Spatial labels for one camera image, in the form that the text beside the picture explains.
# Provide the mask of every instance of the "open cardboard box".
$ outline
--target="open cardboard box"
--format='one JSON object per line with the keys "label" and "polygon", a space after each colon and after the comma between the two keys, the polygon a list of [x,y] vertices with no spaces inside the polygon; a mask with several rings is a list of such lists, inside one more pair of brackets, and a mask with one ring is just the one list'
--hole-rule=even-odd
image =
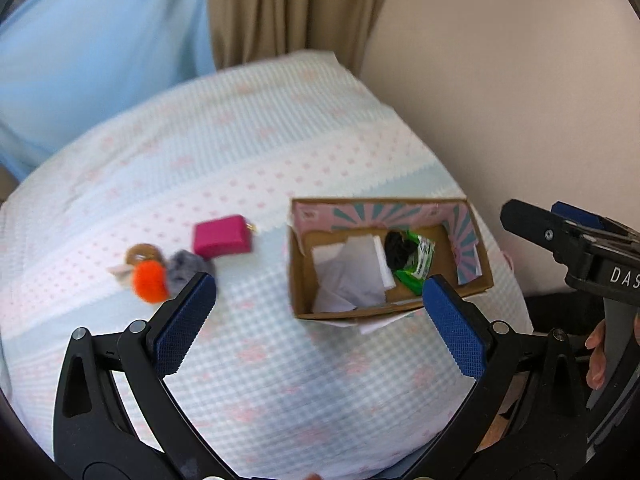
{"label": "open cardboard box", "polygon": [[289,228],[289,292],[300,319],[353,319],[422,307],[422,298],[396,281],[381,306],[346,312],[312,312],[318,277],[312,247],[345,242],[349,236],[379,235],[411,229],[430,238],[435,252],[429,275],[442,274],[462,296],[494,286],[480,229],[467,200],[461,198],[295,198]]}

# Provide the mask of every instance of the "blue gripper pad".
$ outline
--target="blue gripper pad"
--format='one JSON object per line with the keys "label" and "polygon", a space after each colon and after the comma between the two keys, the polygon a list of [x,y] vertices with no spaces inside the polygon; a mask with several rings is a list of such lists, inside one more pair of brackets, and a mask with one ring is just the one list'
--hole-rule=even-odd
{"label": "blue gripper pad", "polygon": [[173,300],[180,301],[180,304],[154,341],[154,361],[160,378],[178,371],[216,304],[216,280],[210,274],[203,273],[194,285],[189,282],[183,292],[188,288],[191,290],[185,297],[181,297],[181,292]]}
{"label": "blue gripper pad", "polygon": [[579,207],[565,204],[564,202],[556,202],[553,204],[551,206],[551,212],[561,216],[562,218],[566,218],[567,220],[573,220],[582,226],[590,227],[591,229],[604,229],[598,215],[589,213]]}
{"label": "blue gripper pad", "polygon": [[424,308],[463,375],[479,380],[486,368],[484,343],[436,278],[432,276],[424,282]]}

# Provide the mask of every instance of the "white wall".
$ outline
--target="white wall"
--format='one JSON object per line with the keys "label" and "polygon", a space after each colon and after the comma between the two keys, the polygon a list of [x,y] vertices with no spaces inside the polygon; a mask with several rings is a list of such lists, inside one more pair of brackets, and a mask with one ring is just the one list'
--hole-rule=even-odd
{"label": "white wall", "polygon": [[500,206],[562,200],[640,230],[640,20],[627,0],[386,0],[362,78],[443,161],[525,292],[564,267]]}

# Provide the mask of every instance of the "gray fluffy object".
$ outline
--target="gray fluffy object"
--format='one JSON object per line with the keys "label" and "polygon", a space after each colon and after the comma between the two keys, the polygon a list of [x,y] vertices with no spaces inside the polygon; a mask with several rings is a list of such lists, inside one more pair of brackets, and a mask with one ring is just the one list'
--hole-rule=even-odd
{"label": "gray fluffy object", "polygon": [[212,274],[213,265],[201,256],[184,249],[175,253],[166,264],[166,289],[175,298],[196,272]]}

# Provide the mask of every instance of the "pink polka dot fabric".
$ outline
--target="pink polka dot fabric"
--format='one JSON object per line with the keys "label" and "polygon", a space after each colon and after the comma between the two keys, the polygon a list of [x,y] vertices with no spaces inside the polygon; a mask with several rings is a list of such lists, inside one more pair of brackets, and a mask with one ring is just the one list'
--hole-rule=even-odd
{"label": "pink polka dot fabric", "polygon": [[[120,331],[152,314],[106,269],[135,243],[190,249],[195,223],[231,214],[256,225],[254,251],[215,261],[216,306],[166,380],[216,452],[245,477],[356,480],[437,434],[472,381],[427,315],[369,335],[291,315],[286,227],[290,199],[303,196],[464,195],[391,108],[317,52],[172,89],[30,175],[0,210],[0,332],[12,402],[37,442],[52,452],[72,330]],[[495,286],[474,301],[530,331],[513,274],[476,216]],[[116,380],[138,434],[157,445]]]}

